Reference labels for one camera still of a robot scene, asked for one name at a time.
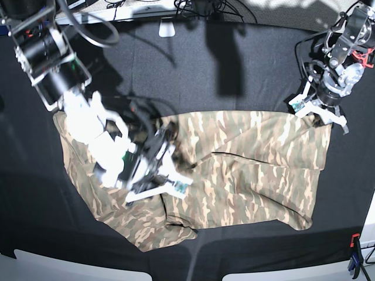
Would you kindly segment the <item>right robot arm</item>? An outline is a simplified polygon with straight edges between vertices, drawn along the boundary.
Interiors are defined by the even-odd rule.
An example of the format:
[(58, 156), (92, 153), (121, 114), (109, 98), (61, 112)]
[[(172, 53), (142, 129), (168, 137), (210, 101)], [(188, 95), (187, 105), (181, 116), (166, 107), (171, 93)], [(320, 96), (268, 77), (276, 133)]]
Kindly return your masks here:
[(127, 189), (127, 203), (169, 194), (183, 199), (192, 179), (174, 167), (172, 139), (178, 125), (155, 125), (136, 101), (128, 110), (140, 123), (145, 139), (135, 140), (122, 115), (108, 109), (98, 91), (86, 95), (92, 76), (72, 49), (55, 14), (62, 10), (75, 30), (91, 44), (111, 47), (119, 34), (100, 39), (85, 30), (65, 1), (2, 1), (1, 23), (15, 44), (15, 57), (30, 79), (46, 109), (62, 110), (69, 135), (87, 146), (95, 160), (94, 174), (104, 187)]

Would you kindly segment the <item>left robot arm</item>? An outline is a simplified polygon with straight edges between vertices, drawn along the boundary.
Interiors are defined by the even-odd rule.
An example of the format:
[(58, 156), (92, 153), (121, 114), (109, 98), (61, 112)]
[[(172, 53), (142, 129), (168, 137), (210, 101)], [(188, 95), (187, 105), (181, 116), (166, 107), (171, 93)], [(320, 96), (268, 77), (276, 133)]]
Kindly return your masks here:
[(347, 119), (340, 111), (340, 102), (352, 93), (367, 68), (374, 68), (374, 1), (357, 1), (339, 20), (319, 36), (318, 58), (304, 62), (297, 54), (304, 89), (289, 101), (295, 116), (316, 114), (323, 124), (337, 124), (348, 133)]

